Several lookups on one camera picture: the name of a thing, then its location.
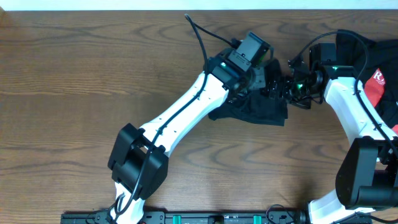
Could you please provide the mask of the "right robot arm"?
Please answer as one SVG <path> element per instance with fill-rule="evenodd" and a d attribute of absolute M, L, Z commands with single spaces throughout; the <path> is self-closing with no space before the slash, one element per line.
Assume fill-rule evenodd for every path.
<path fill-rule="evenodd" d="M 336 61 L 298 65 L 284 77 L 266 69 L 269 93 L 309 108 L 315 97 L 331 106 L 349 141 L 335 188 L 307 205 L 307 223 L 371 222 L 371 212 L 397 207 L 397 134 L 368 100 L 361 73 Z"/>

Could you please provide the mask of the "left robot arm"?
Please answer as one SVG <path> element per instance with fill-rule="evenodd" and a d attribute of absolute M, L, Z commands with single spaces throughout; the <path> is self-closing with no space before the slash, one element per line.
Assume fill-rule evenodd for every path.
<path fill-rule="evenodd" d="M 230 90 L 222 82 L 229 75 L 221 62 L 213 72 L 201 72 L 172 106 L 139 129 L 128 123 L 118 133 L 108 167 L 116 186 L 111 223 L 138 223 L 144 203 L 167 176 L 176 145 L 208 113 L 219 108 Z"/>

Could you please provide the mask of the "black pants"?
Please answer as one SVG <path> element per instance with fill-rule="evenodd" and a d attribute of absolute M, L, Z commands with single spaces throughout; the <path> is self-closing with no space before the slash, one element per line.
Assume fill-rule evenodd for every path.
<path fill-rule="evenodd" d="M 265 62 L 267 65 L 265 67 L 266 87 L 264 89 L 255 90 L 246 99 L 232 103 L 229 103 L 227 98 L 220 107 L 210 112 L 208 117 L 213 121 L 233 118 L 253 124 L 283 126 L 288 118 L 287 103 L 284 100 L 272 99 L 269 96 L 269 69 L 273 60 L 277 59 Z"/>

